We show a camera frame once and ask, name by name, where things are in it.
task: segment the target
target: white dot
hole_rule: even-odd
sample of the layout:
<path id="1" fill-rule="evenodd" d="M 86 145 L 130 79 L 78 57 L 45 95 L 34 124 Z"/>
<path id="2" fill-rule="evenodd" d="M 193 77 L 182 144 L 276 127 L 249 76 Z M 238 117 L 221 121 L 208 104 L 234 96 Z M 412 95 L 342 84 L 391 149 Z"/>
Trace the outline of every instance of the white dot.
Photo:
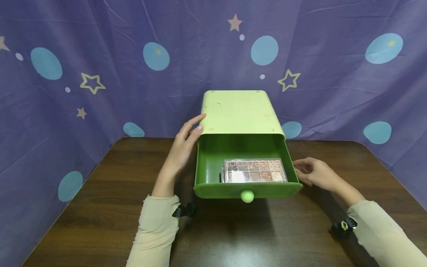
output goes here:
<path id="1" fill-rule="evenodd" d="M 21 60 L 21 61 L 24 60 L 24 58 L 22 57 L 22 55 L 20 53 L 16 53 L 15 56 L 18 60 Z"/>

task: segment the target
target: round green knob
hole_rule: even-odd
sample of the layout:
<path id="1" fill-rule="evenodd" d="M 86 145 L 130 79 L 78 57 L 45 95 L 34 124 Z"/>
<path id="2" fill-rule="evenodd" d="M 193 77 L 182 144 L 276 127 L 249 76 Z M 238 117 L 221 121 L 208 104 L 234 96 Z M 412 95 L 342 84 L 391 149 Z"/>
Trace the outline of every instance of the round green knob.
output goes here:
<path id="1" fill-rule="evenodd" d="M 240 193 L 240 197 L 244 203 L 251 203 L 254 200 L 254 192 L 243 190 L 242 193 Z"/>

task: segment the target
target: clear plastic case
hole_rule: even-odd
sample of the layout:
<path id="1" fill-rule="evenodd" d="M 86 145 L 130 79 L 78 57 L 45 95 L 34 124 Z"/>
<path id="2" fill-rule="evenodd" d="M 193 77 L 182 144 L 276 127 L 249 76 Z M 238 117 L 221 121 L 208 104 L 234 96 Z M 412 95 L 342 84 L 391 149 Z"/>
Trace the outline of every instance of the clear plastic case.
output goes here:
<path id="1" fill-rule="evenodd" d="M 280 158 L 226 159 L 222 182 L 287 182 Z"/>

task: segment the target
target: long sleeve shirt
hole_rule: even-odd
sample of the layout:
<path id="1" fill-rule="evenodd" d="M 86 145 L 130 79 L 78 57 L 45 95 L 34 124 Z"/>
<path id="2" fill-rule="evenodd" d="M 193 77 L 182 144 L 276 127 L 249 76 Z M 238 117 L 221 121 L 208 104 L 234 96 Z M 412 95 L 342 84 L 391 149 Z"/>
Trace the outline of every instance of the long sleeve shirt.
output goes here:
<path id="1" fill-rule="evenodd" d="M 178 206 L 177 196 L 145 199 L 126 267 L 169 266 L 178 231 L 178 219 L 172 214 Z M 354 233 L 359 244 L 381 267 L 427 266 L 426 256 L 377 203 L 361 201 L 348 209 L 348 215 L 357 222 Z"/>

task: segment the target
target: table surface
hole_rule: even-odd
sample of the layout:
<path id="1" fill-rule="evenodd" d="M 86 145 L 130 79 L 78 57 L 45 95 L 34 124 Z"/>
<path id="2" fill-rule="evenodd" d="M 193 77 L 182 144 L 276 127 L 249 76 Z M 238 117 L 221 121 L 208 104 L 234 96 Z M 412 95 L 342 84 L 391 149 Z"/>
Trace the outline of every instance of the table surface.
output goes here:
<path id="1" fill-rule="evenodd" d="M 143 200 L 172 139 L 118 141 L 23 266 L 125 266 Z M 366 149 L 354 142 L 287 141 L 293 159 L 327 162 L 369 200 L 378 202 L 427 253 L 427 213 Z M 194 196 L 194 163 L 175 193 L 195 203 L 182 218 L 171 266 L 377 266 L 354 236 L 328 232 L 345 209 L 331 194 L 304 189 L 288 199 L 204 200 Z"/>

